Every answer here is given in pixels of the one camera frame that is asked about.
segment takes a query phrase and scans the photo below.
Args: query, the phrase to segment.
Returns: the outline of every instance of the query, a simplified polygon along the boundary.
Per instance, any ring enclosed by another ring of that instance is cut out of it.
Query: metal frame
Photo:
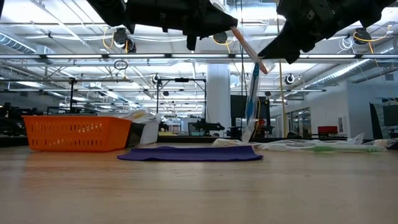
[[[0,59],[3,60],[58,60],[58,59],[242,59],[241,54],[30,54],[30,55],[11,55],[0,54]],[[244,54],[243,58],[250,58],[249,55]],[[301,54],[300,60],[357,60],[357,59],[396,59],[397,54]]]
[[[158,81],[157,81],[157,83],[156,83],[156,113],[159,113],[159,92],[160,92],[161,90],[163,90],[163,88],[164,88],[167,84],[169,84],[170,82],[180,82],[180,83],[184,83],[184,82],[181,82],[179,79],[180,79],[180,78],[160,78],[160,79],[158,79]],[[186,81],[186,82],[195,82],[195,83],[201,88],[201,90],[205,92],[205,100],[204,100],[204,101],[205,101],[205,117],[204,117],[204,119],[205,119],[205,121],[206,121],[206,112],[207,112],[207,81],[206,81],[204,78],[184,78],[183,80]],[[159,82],[161,82],[161,81],[165,81],[165,83],[163,84],[162,88],[159,88],[159,87],[160,87],[160,86],[159,86]],[[200,81],[202,81],[202,82],[205,83],[205,88],[204,88],[204,89],[199,85],[198,82],[200,82]]]

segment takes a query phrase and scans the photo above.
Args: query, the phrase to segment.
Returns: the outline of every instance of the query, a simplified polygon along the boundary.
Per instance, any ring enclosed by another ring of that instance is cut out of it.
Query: monitor
[[[384,125],[398,126],[398,105],[384,106]]]

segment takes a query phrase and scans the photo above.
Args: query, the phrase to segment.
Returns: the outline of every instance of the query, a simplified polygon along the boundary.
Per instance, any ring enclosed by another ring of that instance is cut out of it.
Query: ceiling
[[[15,35],[18,40],[23,41],[27,45],[43,45],[56,54],[122,54],[123,49],[111,45],[112,33],[116,30],[115,27],[107,26],[95,10],[85,0],[45,0],[42,1],[45,9],[43,10],[38,5],[34,4],[31,0],[6,0],[3,15],[0,20],[0,31],[4,30],[11,35]],[[253,20],[257,23],[250,26],[244,26],[243,30],[246,36],[249,37],[249,43],[257,51],[262,50],[269,44],[277,35],[277,16],[276,4],[268,4],[264,7],[263,11],[246,11],[243,10],[243,19]],[[368,29],[368,32],[373,38],[384,37],[374,46],[383,44],[396,36],[398,26],[398,8],[388,7],[382,12],[382,19],[374,26]],[[284,18],[279,17],[280,29],[283,28]],[[346,48],[344,45],[349,45],[346,42],[342,43],[347,33],[353,32],[355,28],[360,27],[359,23],[355,23],[344,30],[339,31],[330,40],[323,40],[319,42],[316,47],[309,52],[309,54],[352,54],[352,50],[356,53],[365,53],[369,51],[367,45],[352,45],[352,48]],[[216,44],[211,37],[205,38],[197,42],[195,50],[196,54],[227,54],[230,51],[233,54],[240,54],[239,42],[233,38],[232,33],[228,33],[229,41],[231,42],[227,49],[225,45]],[[169,30],[168,33],[163,33],[160,28],[148,27],[137,25],[134,35],[130,38],[137,46],[137,53],[139,54],[157,54],[157,53],[186,53],[190,54],[186,48],[186,37],[182,35],[179,30]],[[0,45],[0,51],[4,54],[18,54],[19,52],[10,49],[9,47]],[[11,60],[9,63],[13,65],[22,66],[39,77],[30,76],[30,78],[42,78],[47,74],[52,74],[51,78],[67,79],[70,77],[77,77],[77,79],[107,79],[116,78],[117,72],[109,73],[108,69],[113,69],[112,64],[114,61],[110,60],[108,65],[104,61],[99,60],[80,60],[84,65],[76,67],[73,66],[71,61],[56,60],[57,63],[53,65],[35,64],[35,62],[26,62],[21,60]],[[96,66],[88,66],[87,62],[96,62]],[[151,89],[152,77],[158,74],[161,78],[206,78],[207,64],[214,63],[215,60],[166,60],[166,59],[152,59],[150,63],[147,60],[129,60],[130,67],[126,70],[126,77],[132,82],[104,82],[101,84],[102,88],[110,89],[129,89],[129,88],[145,88]],[[242,63],[240,60],[228,60],[223,63],[229,64],[229,69],[232,75],[239,75],[241,73]],[[322,63],[316,60],[301,61],[289,65],[282,63],[275,68],[268,75],[262,74],[260,81],[260,89],[265,88],[280,88],[279,75],[283,76],[293,74],[300,77],[298,82],[305,82],[314,79],[319,73],[324,72],[332,67],[337,66],[339,63],[334,61]],[[244,63],[244,71],[247,73],[247,80],[250,79],[254,64],[250,61]],[[124,77],[124,71],[118,74],[118,78]],[[58,83],[59,87],[69,88],[68,83]],[[86,88],[79,83],[77,88]],[[190,93],[191,95],[184,95],[181,93],[171,93],[169,98],[204,98],[204,94],[200,87],[195,83],[170,83],[168,88],[196,88],[197,92]],[[238,83],[232,88],[240,89],[241,85]],[[128,93],[119,92],[118,95],[137,103],[154,103],[151,99],[153,93]],[[90,100],[97,100],[97,102],[105,101],[109,96],[98,96],[97,93],[86,94]],[[201,104],[191,103],[194,110],[189,112],[200,112]]]

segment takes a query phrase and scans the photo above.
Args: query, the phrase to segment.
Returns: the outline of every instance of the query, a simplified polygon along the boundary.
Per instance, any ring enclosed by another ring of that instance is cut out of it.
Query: table surface
[[[258,151],[253,162],[123,153],[0,149],[0,223],[398,223],[396,152]]]

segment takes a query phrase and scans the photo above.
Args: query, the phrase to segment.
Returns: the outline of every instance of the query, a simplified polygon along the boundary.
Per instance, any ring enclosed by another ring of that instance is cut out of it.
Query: red object
[[[131,121],[98,116],[24,116],[36,151],[107,152],[123,149]]]
[[[337,126],[319,126],[318,127],[318,134],[338,134],[338,127]]]

